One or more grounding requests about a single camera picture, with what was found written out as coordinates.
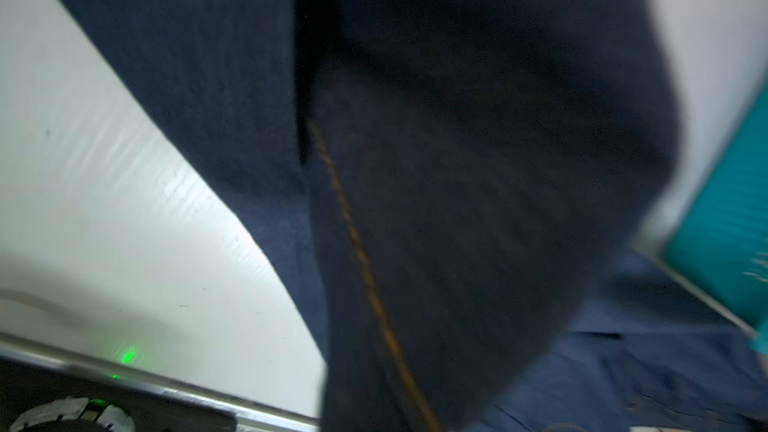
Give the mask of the dark blue denim trousers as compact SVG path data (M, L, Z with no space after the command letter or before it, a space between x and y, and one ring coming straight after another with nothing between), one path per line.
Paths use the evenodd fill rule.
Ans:
M766 429L625 253L679 150L647 0L60 1L296 302L321 430Z

